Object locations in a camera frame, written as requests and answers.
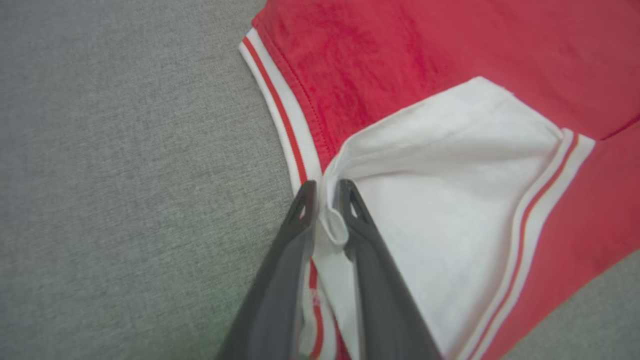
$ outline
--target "gray upholstery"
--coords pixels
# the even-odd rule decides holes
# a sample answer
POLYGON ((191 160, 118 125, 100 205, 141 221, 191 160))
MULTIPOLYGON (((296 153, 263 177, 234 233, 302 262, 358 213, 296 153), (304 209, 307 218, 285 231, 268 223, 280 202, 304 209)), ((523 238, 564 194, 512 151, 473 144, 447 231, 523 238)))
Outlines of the gray upholstery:
MULTIPOLYGON (((0 358, 207 359, 292 198, 264 0, 0 0, 0 358)), ((640 257, 510 359, 640 353, 640 257)))

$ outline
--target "striped trim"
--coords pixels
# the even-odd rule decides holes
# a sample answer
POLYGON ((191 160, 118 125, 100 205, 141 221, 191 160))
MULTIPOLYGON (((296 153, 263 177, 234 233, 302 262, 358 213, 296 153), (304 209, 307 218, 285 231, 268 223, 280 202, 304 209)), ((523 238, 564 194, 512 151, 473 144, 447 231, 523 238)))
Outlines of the striped trim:
MULTIPOLYGON (((271 59, 255 29, 251 29, 239 46, 240 53, 258 82, 262 95, 278 131, 293 193, 308 179, 321 180, 322 171, 316 147, 307 121, 295 95, 271 59)), ((311 357, 320 356, 324 346, 325 326, 321 299, 317 292, 317 270, 310 260, 308 287, 312 292, 313 313, 316 320, 316 340, 311 357)))
POLYGON ((320 299, 317 294, 318 271, 316 270, 316 264, 313 259, 311 259, 309 263, 311 266, 309 272, 309 288, 311 289, 311 294, 313 296, 314 317, 316 318, 316 344, 314 345, 314 349, 311 351, 310 357, 315 359, 320 356, 320 351, 322 351, 324 343, 324 323, 320 309, 320 299))
POLYGON ((516 209, 505 276, 492 303, 459 358, 479 360, 514 308, 524 287, 547 217, 569 187, 595 142, 563 130, 563 141, 550 165, 525 193, 516 209))

